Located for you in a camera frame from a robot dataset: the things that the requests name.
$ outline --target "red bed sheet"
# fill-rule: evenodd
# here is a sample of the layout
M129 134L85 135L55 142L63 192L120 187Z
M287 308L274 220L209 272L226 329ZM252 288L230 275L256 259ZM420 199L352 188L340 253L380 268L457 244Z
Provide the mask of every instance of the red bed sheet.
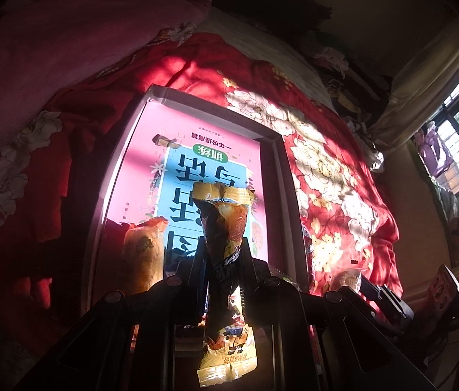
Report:
M43 243L61 236L70 172L152 84L228 107L283 135L307 235L311 292L321 294L335 269L352 266L402 293L392 248L398 230L347 125L270 63L249 59L218 35L190 33L172 41L163 32L59 91L1 151L0 323L36 354L64 331L49 310L52 278L41 266L50 261L64 271L68 262L58 257L61 249ZM80 294L77 286L68 286L68 295Z

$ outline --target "pink blanket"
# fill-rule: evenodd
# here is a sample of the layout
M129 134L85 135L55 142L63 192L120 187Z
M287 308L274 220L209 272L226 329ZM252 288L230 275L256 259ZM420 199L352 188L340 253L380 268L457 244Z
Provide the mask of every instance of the pink blanket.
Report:
M0 149L52 95L200 23L210 0L8 0L0 11Z

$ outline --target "bed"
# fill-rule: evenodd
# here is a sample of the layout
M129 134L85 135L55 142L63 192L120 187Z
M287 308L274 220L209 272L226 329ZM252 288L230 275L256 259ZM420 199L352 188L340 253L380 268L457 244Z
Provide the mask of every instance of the bed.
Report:
M37 2L43 3L19 1L21 9L9 6L2 13L0 28L10 25L10 16L35 14ZM136 6L149 1L137 0ZM307 242L298 251L307 252L312 293L320 295L337 269L353 266L401 295L392 251L398 239L394 218L318 74L273 36L216 9L206 18L209 0L166 3L171 17L144 19L150 22L144 37L151 38L105 33L98 48L88 49L97 32L88 24L88 36L78 46L87 48L85 54L66 54L64 40L52 39L51 46L36 45L36 58L25 61L28 46L14 53L0 37L0 51L7 50L0 53L6 56L0 101L13 103L12 109L0 108L0 324L42 355L79 316L79 302L74 303L82 244L104 167L133 109L130 102L152 84L227 107L283 136ZM112 22L111 15L100 21ZM50 41L49 32L64 37L50 22L42 24L48 29L38 38ZM79 28L72 27L79 40ZM14 48L29 31L20 32L7 45ZM43 56L50 49L61 52L58 63L54 52ZM11 70L17 62L32 72ZM71 74L64 74L68 69ZM15 91L6 98L3 89L10 88Z

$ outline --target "green label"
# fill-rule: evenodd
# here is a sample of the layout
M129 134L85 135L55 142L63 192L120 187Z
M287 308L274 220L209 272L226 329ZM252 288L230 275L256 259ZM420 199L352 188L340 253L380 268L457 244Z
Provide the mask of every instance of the green label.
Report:
M227 163L228 156L225 152L212 149L206 145L195 144L194 153L208 159L217 160L217 162Z

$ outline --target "purple cloth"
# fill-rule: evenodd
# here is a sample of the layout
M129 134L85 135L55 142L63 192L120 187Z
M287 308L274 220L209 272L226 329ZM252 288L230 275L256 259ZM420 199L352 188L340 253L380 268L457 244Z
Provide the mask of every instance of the purple cloth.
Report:
M437 178L448 170L453 162L453 158L445 142L437 134L434 122L428 124L426 135L420 129L414 134L414 139L428 172L434 178Z

